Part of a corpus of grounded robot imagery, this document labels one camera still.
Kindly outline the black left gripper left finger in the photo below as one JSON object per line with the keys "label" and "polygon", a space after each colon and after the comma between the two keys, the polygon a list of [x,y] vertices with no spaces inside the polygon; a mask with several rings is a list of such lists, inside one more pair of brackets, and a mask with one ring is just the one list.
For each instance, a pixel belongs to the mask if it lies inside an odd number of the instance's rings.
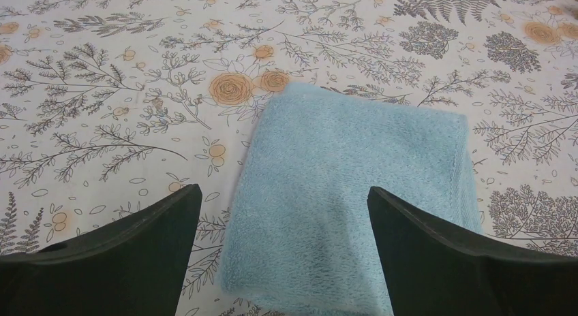
{"label": "black left gripper left finger", "polygon": [[35,253],[1,258],[2,315],[174,315],[202,206],[198,185]]}

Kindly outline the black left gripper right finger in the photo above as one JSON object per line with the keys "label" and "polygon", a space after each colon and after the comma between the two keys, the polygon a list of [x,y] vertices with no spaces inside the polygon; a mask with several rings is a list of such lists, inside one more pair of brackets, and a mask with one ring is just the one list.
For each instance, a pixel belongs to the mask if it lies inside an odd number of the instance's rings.
{"label": "black left gripper right finger", "polygon": [[577,259],[516,247],[380,187],[367,207],[395,315],[576,315]]}

